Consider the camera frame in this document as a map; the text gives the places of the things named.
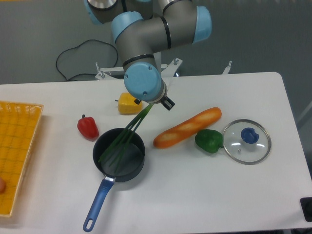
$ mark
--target gray wall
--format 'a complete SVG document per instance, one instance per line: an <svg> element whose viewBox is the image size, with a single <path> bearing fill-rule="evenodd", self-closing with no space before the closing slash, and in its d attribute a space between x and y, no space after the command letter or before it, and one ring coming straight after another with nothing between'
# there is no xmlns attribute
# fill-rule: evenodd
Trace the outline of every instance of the gray wall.
<svg viewBox="0 0 312 234"><path fill-rule="evenodd" d="M211 37L163 52L162 62L183 59L184 76L221 74L230 60L232 73L279 72L297 118L312 100L312 1L193 2L210 10ZM110 24L93 25L81 0L0 2L0 84L63 81L55 69L57 56L87 39L112 43ZM59 67L71 77L95 73L96 61L111 67L115 58L111 48L90 43L63 56ZM300 137L310 165L311 132L309 120Z"/></svg>

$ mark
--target glass lid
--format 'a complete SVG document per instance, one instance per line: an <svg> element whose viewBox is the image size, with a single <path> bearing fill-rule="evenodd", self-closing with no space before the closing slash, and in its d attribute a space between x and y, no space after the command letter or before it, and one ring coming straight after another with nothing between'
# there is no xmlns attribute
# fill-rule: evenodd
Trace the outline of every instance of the glass lid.
<svg viewBox="0 0 312 234"><path fill-rule="evenodd" d="M238 119L230 123L223 133L223 147L235 161L256 164L263 161L271 150L268 132L257 122Z"/></svg>

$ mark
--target green bell pepper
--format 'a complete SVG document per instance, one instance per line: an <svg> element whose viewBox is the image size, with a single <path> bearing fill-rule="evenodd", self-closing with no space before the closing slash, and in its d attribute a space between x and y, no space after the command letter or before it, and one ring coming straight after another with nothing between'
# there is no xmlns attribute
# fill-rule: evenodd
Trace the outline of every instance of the green bell pepper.
<svg viewBox="0 0 312 234"><path fill-rule="evenodd" d="M196 134L195 143L204 151L213 154L223 147L223 135L216 130L203 129Z"/></svg>

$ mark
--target pan handle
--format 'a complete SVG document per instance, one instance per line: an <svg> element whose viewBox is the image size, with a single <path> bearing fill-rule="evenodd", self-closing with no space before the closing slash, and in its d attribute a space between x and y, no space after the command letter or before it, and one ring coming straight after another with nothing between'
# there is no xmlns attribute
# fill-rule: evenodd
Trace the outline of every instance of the pan handle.
<svg viewBox="0 0 312 234"><path fill-rule="evenodd" d="M102 182L98 188L97 195L93 200L90 211L89 211L87 218L83 224L83 230L85 232L92 231L92 229L96 223L96 220L98 218L99 211L101 210L103 202L106 198L106 195L108 194L109 190L114 185L114 182L115 182L115 179L110 178L110 177L105 177L105 179L102 180Z"/></svg>

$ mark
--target yellow bell pepper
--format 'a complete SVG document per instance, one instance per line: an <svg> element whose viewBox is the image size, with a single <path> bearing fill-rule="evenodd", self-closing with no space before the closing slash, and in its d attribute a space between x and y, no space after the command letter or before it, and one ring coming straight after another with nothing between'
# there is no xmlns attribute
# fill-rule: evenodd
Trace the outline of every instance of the yellow bell pepper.
<svg viewBox="0 0 312 234"><path fill-rule="evenodd" d="M129 93L122 93L118 100L118 110L121 115L132 115L142 110L142 102L139 105L135 103L135 97Z"/></svg>

